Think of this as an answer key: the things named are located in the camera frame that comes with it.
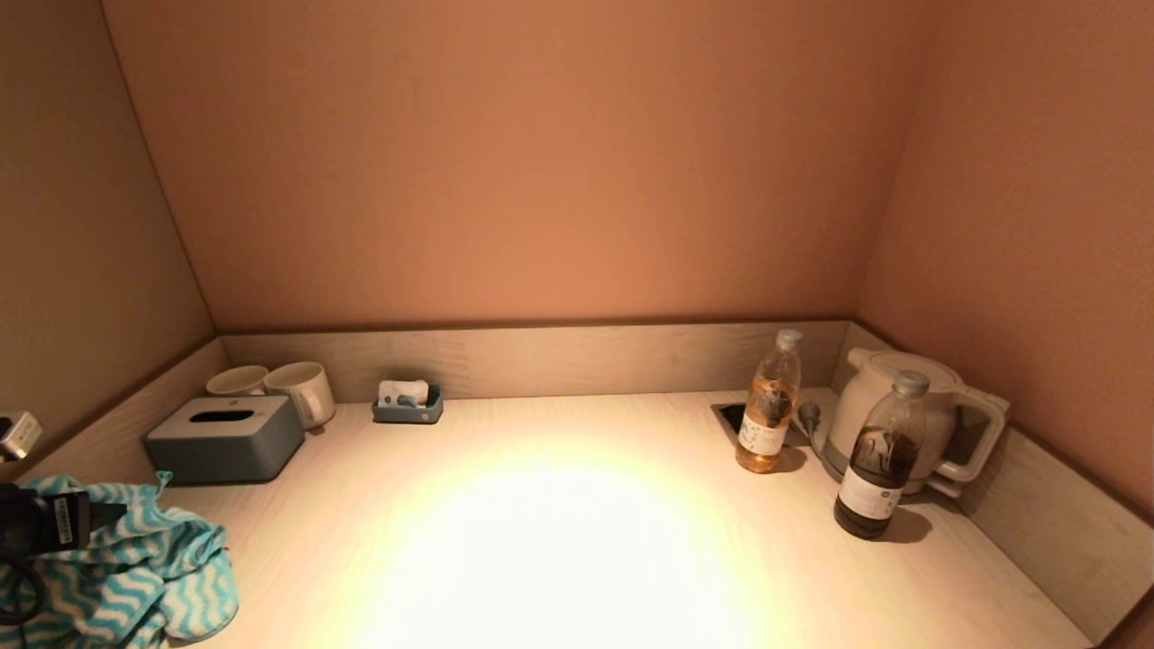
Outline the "turquoise white zigzag cloth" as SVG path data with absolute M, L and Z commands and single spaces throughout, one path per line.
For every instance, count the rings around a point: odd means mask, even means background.
M 164 507 L 168 470 L 152 483 L 84 485 L 67 475 L 27 483 L 42 497 L 76 492 L 95 505 L 123 505 L 95 527 L 83 549 L 30 560 L 44 583 L 42 611 L 33 585 L 0 564 L 0 607 L 25 616 L 0 624 L 0 649 L 168 649 L 219 634 L 242 607 L 225 527 L 180 507 Z

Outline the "light wood backsplash panel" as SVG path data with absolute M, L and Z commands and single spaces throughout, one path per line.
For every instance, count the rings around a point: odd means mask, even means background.
M 385 379 L 424 379 L 450 400 L 745 390 L 779 322 L 597 324 L 223 335 L 230 361 L 325 367 L 340 403 Z
M 23 462 L 0 464 L 0 483 L 21 483 L 67 475 L 90 483 L 145 483 L 153 467 L 143 438 L 179 406 L 205 391 L 207 380 L 227 370 L 218 337 L 140 386 L 72 435 L 48 443 L 46 452 Z
M 846 324 L 831 387 L 840 395 L 853 348 L 898 351 L 857 322 Z M 960 498 L 947 498 L 1095 646 L 1117 636 L 1154 600 L 1154 523 L 1076 471 L 1007 420 L 992 455 Z M 964 462 L 986 415 L 962 409 L 947 460 Z

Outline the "grey tissue box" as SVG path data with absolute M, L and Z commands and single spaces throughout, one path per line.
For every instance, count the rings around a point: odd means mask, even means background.
M 288 465 L 306 430 L 286 396 L 194 398 L 143 438 L 174 485 L 268 483 Z

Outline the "white ceramic mug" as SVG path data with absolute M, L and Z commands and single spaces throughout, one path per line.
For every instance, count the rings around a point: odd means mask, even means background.
M 207 382 L 207 395 L 231 398 L 232 396 L 264 396 L 264 380 L 270 370 L 260 365 L 243 365 L 226 370 Z
M 320 361 L 294 361 L 262 380 L 268 394 L 288 396 L 305 430 L 325 426 L 335 415 L 334 388 Z

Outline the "small grey-blue tray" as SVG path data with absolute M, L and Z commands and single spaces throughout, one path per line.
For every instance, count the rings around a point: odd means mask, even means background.
M 394 402 L 370 403 L 372 422 L 392 425 L 435 425 L 444 415 L 444 391 L 440 385 L 429 385 L 424 406 L 409 406 Z

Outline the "black recessed socket box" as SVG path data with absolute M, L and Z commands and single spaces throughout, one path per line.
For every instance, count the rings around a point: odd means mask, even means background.
M 739 427 L 742 426 L 743 419 L 745 419 L 745 404 L 713 404 L 713 406 L 710 406 L 710 410 L 712 410 L 713 415 L 717 416 L 717 419 L 721 424 L 729 442 L 733 443 L 735 449 L 737 449 Z M 784 435 L 784 447 L 811 447 L 811 439 L 801 426 L 799 412 L 790 416 L 790 424 Z

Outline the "amber tea plastic bottle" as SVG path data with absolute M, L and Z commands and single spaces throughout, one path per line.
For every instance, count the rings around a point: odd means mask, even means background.
M 775 333 L 774 348 L 759 361 L 745 400 L 735 460 L 755 475 L 772 472 L 784 452 L 784 438 L 801 402 L 804 340 L 800 330 Z

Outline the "white electric kettle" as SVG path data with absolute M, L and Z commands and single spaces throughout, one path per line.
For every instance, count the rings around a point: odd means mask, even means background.
M 823 455 L 838 469 L 845 473 L 865 416 L 891 393 L 897 373 L 912 370 L 927 375 L 930 381 L 924 401 L 928 430 L 905 492 L 919 488 L 934 473 L 959 484 L 961 488 L 976 480 L 1005 428 L 1007 401 L 966 385 L 956 370 L 926 357 L 853 348 L 847 353 L 847 361 L 854 372 L 840 393 L 829 434 L 820 443 Z M 947 460 L 947 445 L 957 435 L 962 409 L 986 415 L 986 428 L 973 439 L 969 457 L 956 462 Z

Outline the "dark tea plastic bottle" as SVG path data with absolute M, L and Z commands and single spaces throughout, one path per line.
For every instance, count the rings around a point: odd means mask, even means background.
M 929 387 L 927 375 L 902 370 L 865 416 L 834 501 L 846 534 L 872 540 L 890 525 L 923 446 Z

